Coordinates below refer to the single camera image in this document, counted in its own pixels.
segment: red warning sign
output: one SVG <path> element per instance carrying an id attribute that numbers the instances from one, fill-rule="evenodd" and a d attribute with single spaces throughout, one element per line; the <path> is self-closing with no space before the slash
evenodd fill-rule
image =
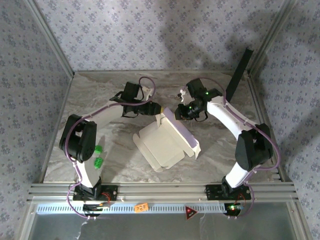
<path id="1" fill-rule="evenodd" d="M 189 220 L 194 215 L 196 215 L 198 213 L 198 211 L 196 211 L 188 206 L 185 206 L 185 213 L 186 213 L 186 219 Z"/>

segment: marble surface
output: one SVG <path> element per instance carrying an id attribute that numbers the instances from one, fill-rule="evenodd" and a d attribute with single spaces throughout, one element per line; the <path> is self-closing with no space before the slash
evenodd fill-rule
<path id="1" fill-rule="evenodd" d="M 45 182 L 70 182 L 77 180 L 73 166 L 66 159 L 58 144 L 69 115 L 85 115 L 103 106 L 111 97 L 124 89 L 127 81 L 138 82 L 139 77 L 154 79 L 157 91 L 154 102 L 172 111 L 180 99 L 179 90 L 188 81 L 210 77 L 227 87 L 231 77 L 222 73 L 167 72 L 167 71 L 118 71 L 76 73 L 67 98 L 58 134 L 49 159 Z M 209 80 L 202 80 L 205 87 L 218 88 Z M 147 79 L 144 85 L 151 86 Z M 232 105 L 251 120 L 256 120 L 255 109 L 247 83 L 242 80 L 231 101 Z M 170 169 L 155 172 L 134 144 L 134 133 L 154 122 L 154 116 L 119 118 L 97 133 L 96 143 L 103 146 L 104 159 L 98 170 L 103 182 L 219 182 L 235 164 L 236 140 L 231 132 L 215 117 L 205 122 L 184 121 L 183 124 L 197 138 L 199 157 L 186 156 Z M 269 172 L 258 172 L 251 181 L 270 181 Z"/>

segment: green object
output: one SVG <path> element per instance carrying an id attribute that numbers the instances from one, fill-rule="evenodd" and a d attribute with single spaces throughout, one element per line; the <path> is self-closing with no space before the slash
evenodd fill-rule
<path id="1" fill-rule="evenodd" d="M 102 146 L 100 146 L 100 145 L 97 145 L 97 146 L 95 146 L 95 148 L 94 148 L 94 152 L 95 152 L 96 154 L 101 154 L 103 150 L 104 150 L 104 149 L 103 149 Z"/>
<path id="2" fill-rule="evenodd" d="M 101 168 L 103 162 L 104 160 L 102 159 L 102 157 L 97 157 L 94 161 L 94 168 L 95 169 Z"/>

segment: orange label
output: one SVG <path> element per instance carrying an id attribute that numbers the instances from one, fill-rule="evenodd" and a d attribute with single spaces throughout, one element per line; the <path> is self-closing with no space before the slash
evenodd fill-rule
<path id="1" fill-rule="evenodd" d="M 148 203 L 142 203 L 134 206 L 135 213 L 141 213 L 149 210 Z"/>

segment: wall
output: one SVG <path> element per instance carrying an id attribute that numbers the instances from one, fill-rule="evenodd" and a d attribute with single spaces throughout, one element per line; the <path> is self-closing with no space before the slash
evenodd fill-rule
<path id="1" fill-rule="evenodd" d="M 36 1 L 74 71 L 234 70 L 282 2 Z"/>
<path id="2" fill-rule="evenodd" d="M 0 7 L 0 239 L 13 239 L 69 79 L 23 0 Z"/>
<path id="3" fill-rule="evenodd" d="M 314 239 L 320 239 L 320 3 L 301 0 L 256 84 Z"/>

